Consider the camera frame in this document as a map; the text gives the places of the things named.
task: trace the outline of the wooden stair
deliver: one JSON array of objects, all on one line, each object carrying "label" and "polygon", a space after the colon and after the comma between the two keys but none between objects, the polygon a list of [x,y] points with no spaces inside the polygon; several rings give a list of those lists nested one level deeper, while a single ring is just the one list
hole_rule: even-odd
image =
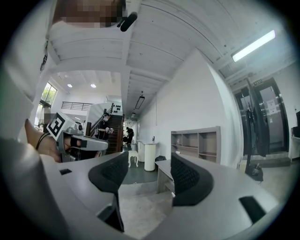
[{"label": "wooden stair", "polygon": [[113,128],[114,133],[110,134],[108,138],[109,148],[106,151],[107,155],[118,152],[118,129],[120,126],[123,126],[123,116],[111,115],[110,119],[108,120],[108,127]]}]

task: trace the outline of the gray cabinet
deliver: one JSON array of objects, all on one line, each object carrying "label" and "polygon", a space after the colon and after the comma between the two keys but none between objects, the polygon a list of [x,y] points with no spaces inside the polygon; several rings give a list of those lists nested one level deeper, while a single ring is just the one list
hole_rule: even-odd
[{"label": "gray cabinet", "polygon": [[171,132],[171,152],[201,158],[214,163],[221,161],[220,126]]}]

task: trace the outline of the staircase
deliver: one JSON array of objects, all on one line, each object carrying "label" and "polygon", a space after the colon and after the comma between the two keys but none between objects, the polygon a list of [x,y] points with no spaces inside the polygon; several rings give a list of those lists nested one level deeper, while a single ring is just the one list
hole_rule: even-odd
[{"label": "staircase", "polygon": [[108,138],[109,148],[106,151],[107,155],[121,151],[120,141],[123,138],[123,116],[111,115],[108,120],[108,127],[113,128],[114,132]]}]

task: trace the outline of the white stool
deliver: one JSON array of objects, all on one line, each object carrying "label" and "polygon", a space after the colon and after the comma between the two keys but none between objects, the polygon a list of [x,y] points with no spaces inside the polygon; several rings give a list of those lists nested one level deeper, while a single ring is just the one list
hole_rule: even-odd
[{"label": "white stool", "polygon": [[138,154],[138,152],[137,151],[128,151],[128,163],[129,163],[128,167],[131,166],[131,161],[130,161],[131,157],[136,158],[136,167],[138,167],[138,165],[137,165],[137,163],[139,162],[139,154]]}]

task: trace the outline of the railing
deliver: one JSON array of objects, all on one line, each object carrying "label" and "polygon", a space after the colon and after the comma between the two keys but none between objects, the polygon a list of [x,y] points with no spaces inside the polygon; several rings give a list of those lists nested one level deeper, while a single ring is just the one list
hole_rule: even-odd
[{"label": "railing", "polygon": [[[104,109],[104,113],[111,113],[113,111],[113,104],[112,104],[112,107],[110,109],[108,109],[108,111],[106,109]],[[103,116],[101,116],[101,118],[99,118],[99,120],[91,127],[90,129],[90,137],[92,137],[94,134],[95,134],[95,130],[96,130],[96,127],[98,125],[98,123],[103,119]]]},{"label": "railing", "polygon": [[124,122],[124,115],[122,118],[121,126],[118,128],[118,136],[117,136],[117,152],[122,152],[123,146],[123,122]]},{"label": "railing", "polygon": [[89,106],[93,105],[92,103],[72,103],[72,102],[62,102],[62,109],[70,109],[70,110],[80,110],[87,111]]}]

